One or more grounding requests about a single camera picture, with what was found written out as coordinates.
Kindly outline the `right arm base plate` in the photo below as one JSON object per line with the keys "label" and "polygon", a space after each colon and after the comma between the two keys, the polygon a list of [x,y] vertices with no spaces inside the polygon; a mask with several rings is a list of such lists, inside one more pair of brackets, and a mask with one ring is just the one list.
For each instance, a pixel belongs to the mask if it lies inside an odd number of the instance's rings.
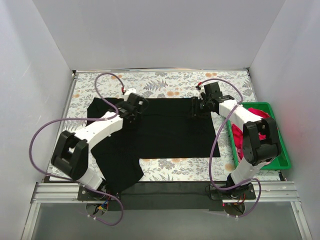
{"label": "right arm base plate", "polygon": [[245,200],[256,199],[252,183],[231,190],[218,190],[212,184],[209,184],[204,190],[211,200],[231,200],[234,204],[242,204]]}

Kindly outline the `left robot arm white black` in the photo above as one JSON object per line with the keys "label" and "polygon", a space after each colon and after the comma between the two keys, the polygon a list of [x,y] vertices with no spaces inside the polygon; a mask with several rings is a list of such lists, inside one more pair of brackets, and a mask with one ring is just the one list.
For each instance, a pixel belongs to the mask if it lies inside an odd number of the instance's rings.
{"label": "left robot arm white black", "polygon": [[121,130],[124,121],[132,124],[143,112],[148,101],[130,89],[124,99],[108,108],[100,118],[90,118],[92,123],[74,132],[63,131],[58,138],[51,157],[51,164],[73,181],[89,187],[95,200],[106,196],[106,180],[89,167],[89,153],[105,138]]}

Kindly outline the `black t shirt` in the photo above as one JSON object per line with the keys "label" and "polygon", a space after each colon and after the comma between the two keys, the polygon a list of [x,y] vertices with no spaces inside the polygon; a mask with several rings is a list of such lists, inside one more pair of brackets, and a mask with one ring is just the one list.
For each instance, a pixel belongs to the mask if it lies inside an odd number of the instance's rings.
{"label": "black t shirt", "polygon": [[150,181],[173,181],[172,159],[220,156],[212,147],[216,132],[210,115],[192,116],[190,98],[149,98],[141,120],[123,121],[92,148],[107,190],[122,192],[150,174]]}

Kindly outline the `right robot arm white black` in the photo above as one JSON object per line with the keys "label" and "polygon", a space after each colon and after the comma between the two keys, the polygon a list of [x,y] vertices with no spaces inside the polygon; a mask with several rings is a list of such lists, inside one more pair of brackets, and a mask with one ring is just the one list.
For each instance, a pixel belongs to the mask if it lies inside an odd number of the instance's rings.
{"label": "right robot arm white black", "polygon": [[237,199],[261,168],[282,153],[282,146],[275,119],[256,115],[244,108],[241,100],[236,101],[234,97],[224,95],[219,81],[218,78],[211,78],[196,85],[199,95],[192,99],[192,115],[216,113],[224,117],[225,122],[231,121],[242,130],[243,157],[240,163],[228,175],[225,186],[212,183],[217,190]]}

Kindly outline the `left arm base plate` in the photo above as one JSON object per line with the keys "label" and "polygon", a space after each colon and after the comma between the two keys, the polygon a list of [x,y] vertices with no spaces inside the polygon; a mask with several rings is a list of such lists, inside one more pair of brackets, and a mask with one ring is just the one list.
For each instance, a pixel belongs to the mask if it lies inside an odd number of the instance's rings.
{"label": "left arm base plate", "polygon": [[80,185],[77,194],[78,201],[105,201],[107,196],[101,193],[93,192],[84,186]]}

